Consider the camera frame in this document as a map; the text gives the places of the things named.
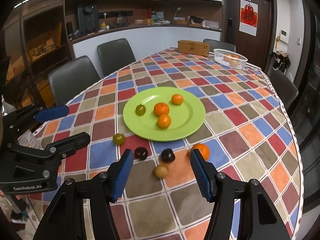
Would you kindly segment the person's left hand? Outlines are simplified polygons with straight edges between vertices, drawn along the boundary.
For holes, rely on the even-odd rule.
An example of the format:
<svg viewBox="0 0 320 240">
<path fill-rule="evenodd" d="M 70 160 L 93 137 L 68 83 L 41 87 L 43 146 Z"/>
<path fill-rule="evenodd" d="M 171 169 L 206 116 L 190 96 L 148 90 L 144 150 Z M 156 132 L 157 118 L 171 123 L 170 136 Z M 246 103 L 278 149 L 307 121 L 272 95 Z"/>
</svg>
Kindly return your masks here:
<svg viewBox="0 0 320 240">
<path fill-rule="evenodd" d="M 12 195 L 12 194 L 4 194 L 2 191 L 0 191 L 0 195 L 4 197 L 8 202 L 13 199 L 17 199 L 17 200 L 25 199 L 26 197 L 26 194 Z"/>
</svg>

